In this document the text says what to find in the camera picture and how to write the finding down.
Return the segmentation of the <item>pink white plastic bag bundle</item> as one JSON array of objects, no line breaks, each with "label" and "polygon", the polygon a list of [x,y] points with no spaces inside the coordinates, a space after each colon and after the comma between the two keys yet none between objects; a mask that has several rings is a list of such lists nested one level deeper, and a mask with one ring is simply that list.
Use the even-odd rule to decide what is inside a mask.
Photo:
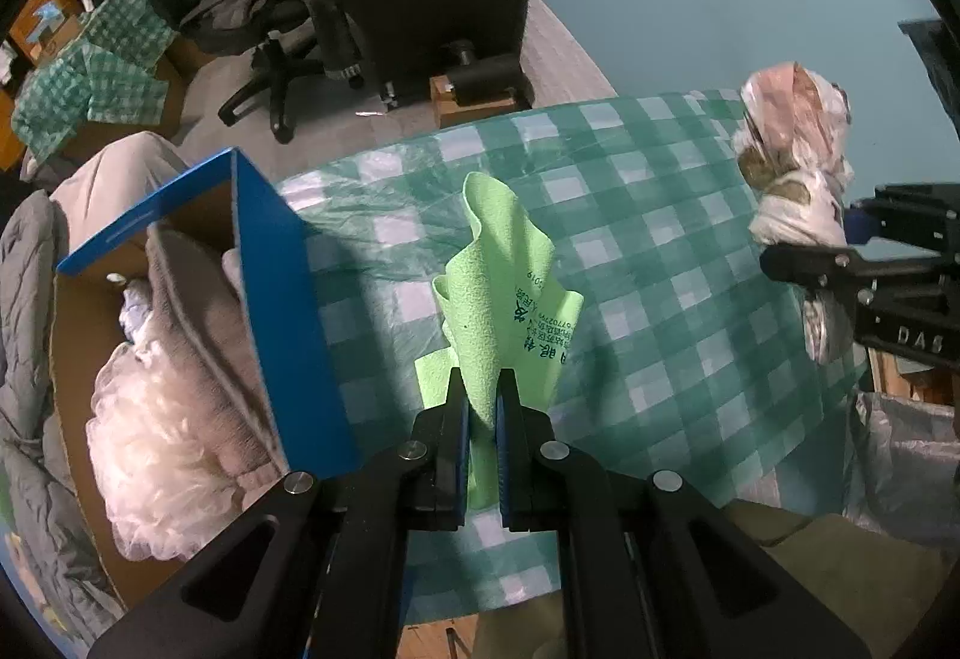
[{"label": "pink white plastic bag bundle", "polygon": [[761,246],[844,248],[851,111],[843,88],[799,62],[754,72],[740,89],[732,137],[740,173],[758,196],[750,233]]}]

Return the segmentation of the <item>light green microfiber cloth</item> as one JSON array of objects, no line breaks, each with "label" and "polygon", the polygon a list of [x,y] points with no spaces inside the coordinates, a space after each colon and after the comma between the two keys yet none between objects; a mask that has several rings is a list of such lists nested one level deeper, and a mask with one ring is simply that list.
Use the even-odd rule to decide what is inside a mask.
[{"label": "light green microfiber cloth", "polygon": [[459,370],[472,407],[467,503],[498,500],[494,414],[498,378],[516,376],[519,400],[544,411],[571,352],[584,296],[553,274],[555,244],[535,227],[519,197],[480,171],[464,179],[470,241],[433,278],[448,345],[415,361],[421,404],[443,404],[449,373]]}]

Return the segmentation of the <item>silver plastic bag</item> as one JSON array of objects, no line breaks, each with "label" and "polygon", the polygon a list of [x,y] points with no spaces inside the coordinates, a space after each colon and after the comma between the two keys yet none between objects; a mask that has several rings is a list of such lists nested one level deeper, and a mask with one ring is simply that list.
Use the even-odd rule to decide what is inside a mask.
[{"label": "silver plastic bag", "polygon": [[861,393],[846,415],[843,514],[862,529],[958,547],[958,438],[953,411]]}]

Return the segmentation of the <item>green checkered tablecloth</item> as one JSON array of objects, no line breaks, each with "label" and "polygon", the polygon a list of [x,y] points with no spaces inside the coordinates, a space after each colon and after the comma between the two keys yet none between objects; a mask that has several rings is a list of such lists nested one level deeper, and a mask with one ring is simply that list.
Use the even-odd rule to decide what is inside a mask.
[{"label": "green checkered tablecloth", "polygon": [[716,505],[778,503],[781,462],[861,376],[805,352],[799,299],[758,266],[755,199],[731,147],[731,90],[568,103],[434,132],[287,179],[306,220],[319,313],[356,439],[394,443],[446,394],[452,352],[433,282],[472,239],[464,182],[504,182],[555,248],[578,314],[530,326],[553,360],[560,438],[612,471],[672,469]]}]

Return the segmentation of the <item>grey folded towel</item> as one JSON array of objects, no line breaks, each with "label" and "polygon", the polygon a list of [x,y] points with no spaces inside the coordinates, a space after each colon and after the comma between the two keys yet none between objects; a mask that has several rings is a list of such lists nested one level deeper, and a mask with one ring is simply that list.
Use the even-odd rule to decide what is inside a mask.
[{"label": "grey folded towel", "polygon": [[285,471],[285,456],[239,296],[220,256],[174,228],[149,225],[145,253],[151,331],[185,394],[189,428],[245,500],[256,500]]}]

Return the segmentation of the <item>blue cardboard box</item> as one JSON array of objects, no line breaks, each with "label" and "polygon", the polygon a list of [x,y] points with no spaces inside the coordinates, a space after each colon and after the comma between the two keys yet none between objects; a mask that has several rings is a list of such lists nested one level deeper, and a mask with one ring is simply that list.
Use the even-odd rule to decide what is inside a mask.
[{"label": "blue cardboard box", "polygon": [[53,278],[49,363],[65,454],[101,567],[124,607],[178,571],[174,561],[122,556],[94,483],[86,443],[94,378],[122,329],[119,283],[146,269],[146,228],[164,221],[210,248],[235,248],[242,319],[270,400],[281,465],[331,478],[358,469],[306,249],[306,225],[238,149],[192,166],[132,205],[65,257]]}]

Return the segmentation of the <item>grey blanket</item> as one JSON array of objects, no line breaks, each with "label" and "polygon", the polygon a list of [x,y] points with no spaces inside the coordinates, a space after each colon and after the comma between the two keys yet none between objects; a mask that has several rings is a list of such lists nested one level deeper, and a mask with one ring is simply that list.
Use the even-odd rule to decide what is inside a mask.
[{"label": "grey blanket", "polygon": [[2,567],[28,613],[85,656],[124,615],[68,470],[53,405],[49,334],[60,260],[187,170],[142,131],[108,143],[55,191],[2,182]]}]

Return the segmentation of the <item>small wooden block stand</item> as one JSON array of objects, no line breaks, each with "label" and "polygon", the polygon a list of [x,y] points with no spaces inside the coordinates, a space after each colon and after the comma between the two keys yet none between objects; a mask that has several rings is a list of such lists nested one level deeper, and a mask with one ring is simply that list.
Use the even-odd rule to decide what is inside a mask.
[{"label": "small wooden block stand", "polygon": [[431,77],[430,97],[439,129],[530,110],[534,90],[517,53],[479,58],[467,40],[448,46],[455,64]]}]

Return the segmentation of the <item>black office chair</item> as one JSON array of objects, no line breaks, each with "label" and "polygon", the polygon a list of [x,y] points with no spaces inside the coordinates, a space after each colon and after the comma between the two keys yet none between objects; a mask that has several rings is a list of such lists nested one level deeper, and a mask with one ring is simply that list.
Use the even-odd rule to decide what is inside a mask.
[{"label": "black office chair", "polygon": [[218,110],[224,126],[259,93],[270,95],[270,131],[293,139],[286,121],[290,83],[304,77],[364,85],[361,51],[341,0],[147,0],[172,30],[213,58],[249,51],[256,75]]}]

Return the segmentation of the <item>green checkered cloth on box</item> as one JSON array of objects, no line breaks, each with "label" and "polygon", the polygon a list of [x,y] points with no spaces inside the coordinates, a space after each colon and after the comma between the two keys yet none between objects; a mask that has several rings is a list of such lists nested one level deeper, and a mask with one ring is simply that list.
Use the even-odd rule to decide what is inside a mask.
[{"label": "green checkered cloth on box", "polygon": [[158,126],[169,83],[158,65],[176,32],[149,0],[105,0],[39,65],[14,100],[11,129],[39,163],[88,122]]}]

